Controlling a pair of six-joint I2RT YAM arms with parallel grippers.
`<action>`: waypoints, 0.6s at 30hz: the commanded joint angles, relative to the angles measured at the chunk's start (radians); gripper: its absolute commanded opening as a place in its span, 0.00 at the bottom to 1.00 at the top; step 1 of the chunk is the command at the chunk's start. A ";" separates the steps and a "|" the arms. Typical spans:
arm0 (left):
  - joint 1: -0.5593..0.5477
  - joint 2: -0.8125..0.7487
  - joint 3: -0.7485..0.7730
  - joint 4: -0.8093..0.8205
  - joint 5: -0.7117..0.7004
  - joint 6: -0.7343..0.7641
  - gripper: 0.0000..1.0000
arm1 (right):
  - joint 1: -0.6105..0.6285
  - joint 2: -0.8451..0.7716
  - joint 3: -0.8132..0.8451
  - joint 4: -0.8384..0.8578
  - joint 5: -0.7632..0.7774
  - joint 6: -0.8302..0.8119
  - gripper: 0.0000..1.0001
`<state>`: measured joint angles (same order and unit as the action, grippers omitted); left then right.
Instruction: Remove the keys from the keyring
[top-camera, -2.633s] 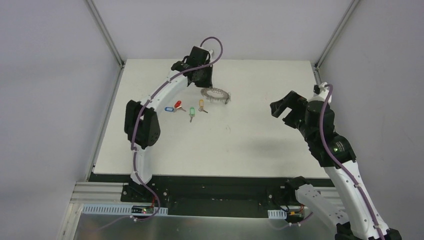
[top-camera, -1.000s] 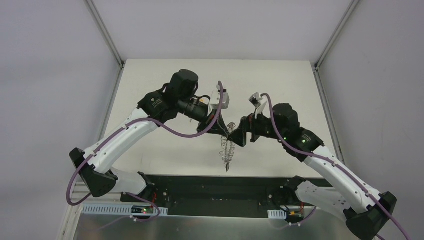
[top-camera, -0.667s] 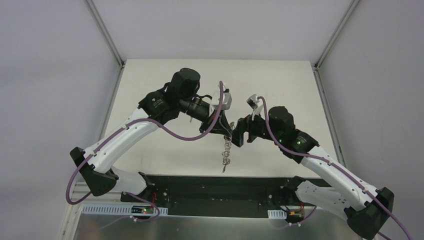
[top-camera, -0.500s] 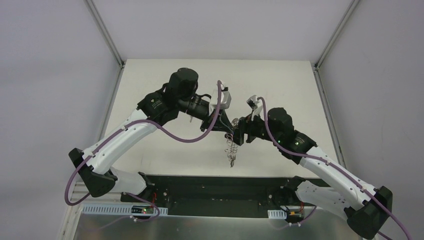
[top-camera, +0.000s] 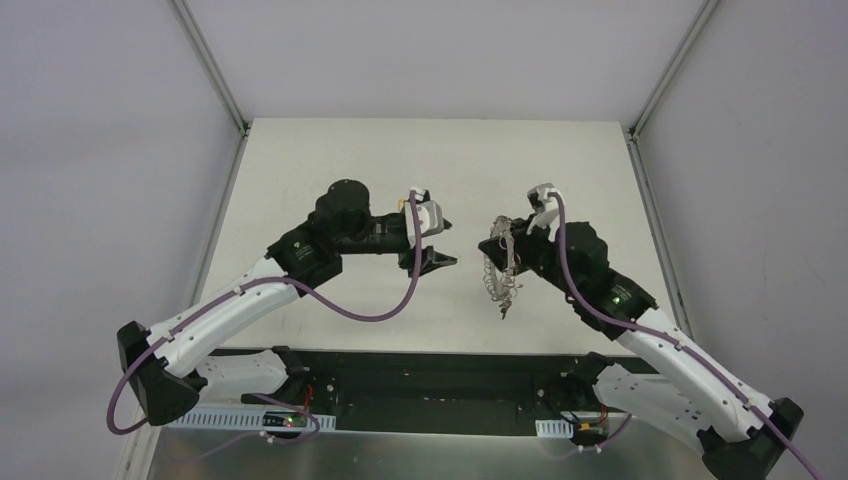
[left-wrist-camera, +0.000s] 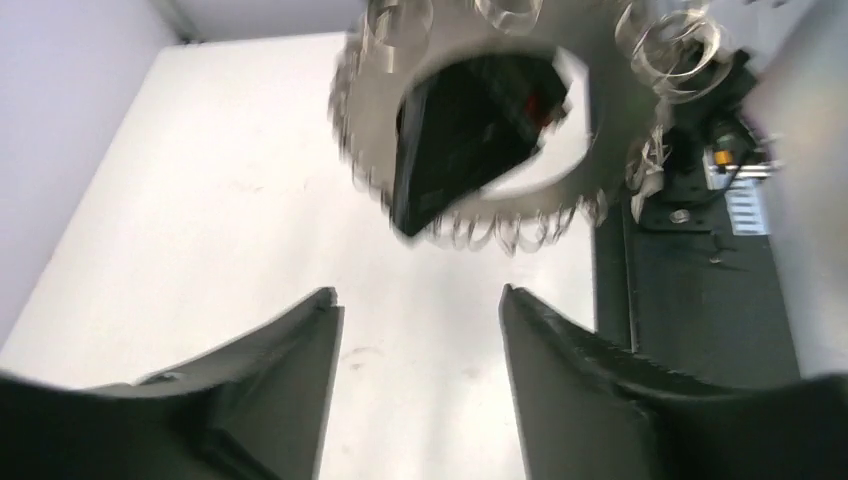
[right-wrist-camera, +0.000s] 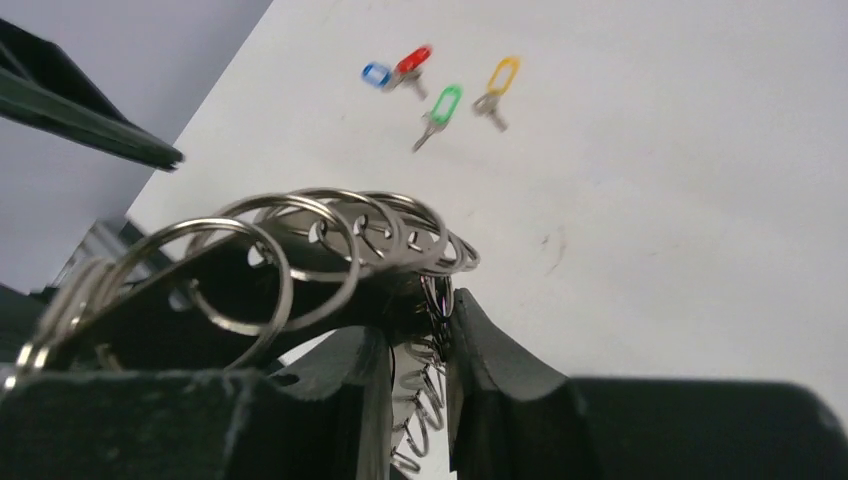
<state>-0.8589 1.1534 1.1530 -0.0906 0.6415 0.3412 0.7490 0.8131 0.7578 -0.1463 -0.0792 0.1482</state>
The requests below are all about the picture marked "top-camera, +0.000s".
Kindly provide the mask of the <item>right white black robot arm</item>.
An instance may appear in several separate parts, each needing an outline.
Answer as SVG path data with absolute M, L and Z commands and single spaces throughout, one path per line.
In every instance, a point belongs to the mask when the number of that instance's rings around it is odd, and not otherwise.
M 569 222 L 566 246 L 529 220 L 479 243 L 499 273 L 532 272 L 562 291 L 589 328 L 646 362 L 647 381 L 596 352 L 565 376 L 569 400 L 632 414 L 685 444 L 717 479 L 765 479 L 787 449 L 804 412 L 789 398 L 771 399 L 710 357 L 632 279 L 613 269 L 608 245 L 587 222 Z

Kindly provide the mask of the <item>metal disc keyring holder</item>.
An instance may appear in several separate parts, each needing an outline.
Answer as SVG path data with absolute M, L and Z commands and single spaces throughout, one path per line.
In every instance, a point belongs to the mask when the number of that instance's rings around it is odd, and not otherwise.
M 490 238 L 501 238 L 507 247 L 513 252 L 513 239 L 510 234 L 510 224 L 512 219 L 503 215 L 496 216 L 490 229 Z M 483 283 L 490 299 L 499 304 L 506 299 L 513 302 L 513 296 L 518 289 L 521 288 L 515 282 L 513 273 L 514 259 L 507 265 L 493 265 L 484 256 L 484 276 Z

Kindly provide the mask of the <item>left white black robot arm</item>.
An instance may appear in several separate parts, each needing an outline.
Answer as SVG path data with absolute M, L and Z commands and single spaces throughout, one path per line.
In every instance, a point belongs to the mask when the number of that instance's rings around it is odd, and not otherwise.
M 228 372 L 203 373 L 200 368 L 227 340 L 305 296 L 357 322 L 397 316 L 410 303 L 421 276 L 456 264 L 456 258 L 424 243 L 451 227 L 426 189 L 411 189 L 398 211 L 374 216 L 362 182 L 334 182 L 303 223 L 211 299 L 150 327 L 131 321 L 118 330 L 123 374 L 109 400 L 109 430 L 125 435 L 145 424 L 167 425 L 211 393 L 268 393 L 281 404 L 297 402 L 305 378 L 274 353 L 255 355 Z M 385 254 L 397 255 L 399 268 L 410 279 L 404 297 L 388 312 L 354 313 L 318 293 L 319 286 L 342 273 L 344 256 Z

